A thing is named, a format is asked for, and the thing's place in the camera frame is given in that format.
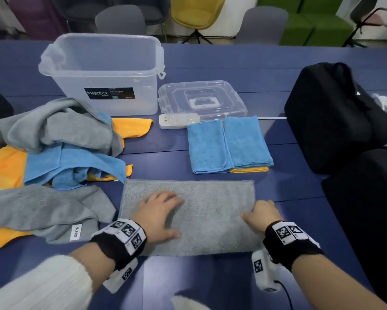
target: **black cable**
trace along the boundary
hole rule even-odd
[[[294,310],[293,304],[291,303],[290,295],[288,294],[287,290],[285,289],[285,286],[283,285],[283,283],[281,283],[280,281],[274,281],[274,283],[279,283],[284,288],[284,292],[287,294],[288,302],[290,303],[290,309]]]

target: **blue table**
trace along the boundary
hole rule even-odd
[[[37,69],[49,42],[0,41],[0,92],[16,113],[31,110],[62,91]],[[346,62],[370,93],[387,95],[387,48],[351,49],[261,45],[163,45],[164,83],[227,80],[248,108],[248,115],[283,116],[284,104],[300,70],[317,62]],[[186,130],[161,130],[158,114],[149,133],[126,139],[123,154],[134,164],[131,178],[255,181],[258,199],[273,199],[287,220],[295,221],[320,242],[326,255],[364,286],[370,284],[320,187],[307,166],[286,120],[260,121],[275,166],[268,173],[207,174],[191,172]],[[123,185],[97,183],[119,208]],[[15,239],[0,249],[0,287],[54,254],[80,246],[48,245],[41,238]],[[191,297],[217,309],[289,309],[284,292],[263,293],[252,274],[250,253],[193,257],[150,257],[118,293],[101,288],[91,309],[173,309],[170,297]],[[311,309],[292,275],[281,270],[295,309]]]

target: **wristband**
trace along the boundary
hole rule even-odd
[[[146,235],[134,221],[118,219],[95,232],[90,242],[97,243],[104,255],[115,261],[115,270],[121,270],[142,253]]]
[[[271,260],[289,271],[300,255],[324,255],[320,245],[294,222],[276,221],[265,231],[263,240]]]

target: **folded blue towel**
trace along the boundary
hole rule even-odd
[[[87,172],[97,177],[111,174],[122,183],[126,180],[126,163],[99,152],[65,144],[54,143],[41,153],[27,155],[24,185],[44,185],[51,180],[54,189],[63,191],[85,186]]]
[[[194,174],[225,173],[233,167],[221,120],[189,125],[188,141]]]
[[[227,117],[224,119],[225,137],[234,167],[273,166],[273,158],[261,135],[257,116]]]

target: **white sleeve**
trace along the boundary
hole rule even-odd
[[[85,310],[92,280],[76,259],[51,257],[0,289],[0,310]]]

